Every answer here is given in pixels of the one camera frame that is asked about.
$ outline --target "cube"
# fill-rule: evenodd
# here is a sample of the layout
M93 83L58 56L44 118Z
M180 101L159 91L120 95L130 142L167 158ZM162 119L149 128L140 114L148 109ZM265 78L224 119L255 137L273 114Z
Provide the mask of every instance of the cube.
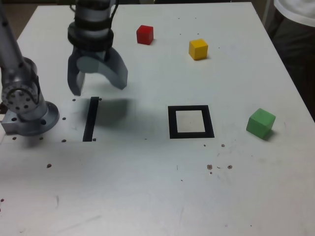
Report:
M150 45L153 41L153 27L140 26L137 30L137 42Z
M257 137L264 139L270 132L275 119L276 117L273 114L259 108L251 115L246 130Z
M197 39L189 42L189 55L194 60L207 58L208 44L203 39Z

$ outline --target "black band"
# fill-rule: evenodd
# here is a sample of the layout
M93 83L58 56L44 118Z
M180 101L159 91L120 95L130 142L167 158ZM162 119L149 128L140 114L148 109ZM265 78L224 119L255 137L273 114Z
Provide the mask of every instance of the black band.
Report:
M107 51L113 46L114 33L110 29L106 38L99 40L89 40L83 38L79 34L76 34L75 28L68 29L68 40L70 43L81 50L92 51L92 52L101 52Z
M90 31L104 30L104 29L108 29L112 27L112 21L110 18L104 21L91 22L91 21L83 20L76 16L74 21L75 21L75 25L78 28L81 28L84 30L90 30Z

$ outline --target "metal cylinder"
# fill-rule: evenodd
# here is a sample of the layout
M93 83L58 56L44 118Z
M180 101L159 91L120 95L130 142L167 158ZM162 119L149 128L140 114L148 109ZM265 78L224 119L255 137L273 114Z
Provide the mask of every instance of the metal cylinder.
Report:
M0 24L0 65L6 69L15 69L23 65L24 60L12 30L9 27L9 22L4 14L1 1Z

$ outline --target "black tape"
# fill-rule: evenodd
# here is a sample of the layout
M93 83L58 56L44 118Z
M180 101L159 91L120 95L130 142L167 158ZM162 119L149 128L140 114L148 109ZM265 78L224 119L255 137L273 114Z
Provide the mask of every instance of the black tape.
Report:
M83 142L92 142L99 97L91 97L87 122L85 124Z

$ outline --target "metal robot arm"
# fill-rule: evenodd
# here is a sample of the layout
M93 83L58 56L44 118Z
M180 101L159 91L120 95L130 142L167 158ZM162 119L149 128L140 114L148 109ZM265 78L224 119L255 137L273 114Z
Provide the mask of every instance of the metal robot arm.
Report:
M114 0L78 0L75 20L68 28L73 45L68 59L68 85L74 95L81 95L85 73L103 74L109 82L123 89L127 86L127 68L115 49L111 15ZM2 126L7 134L37 135L51 129L59 119L58 108L44 100L37 68L24 58L4 15L0 1L0 67L2 101L9 111Z
M112 20L119 1L111 14L114 0L78 0L75 18L68 28L68 40L73 45L68 60L68 85L74 95L81 95L85 73L99 73L119 88L127 86L128 70L112 48Z
M9 109L1 124L7 134L44 133L57 123L59 112L44 100L36 65L22 56L1 1L0 23L1 98Z

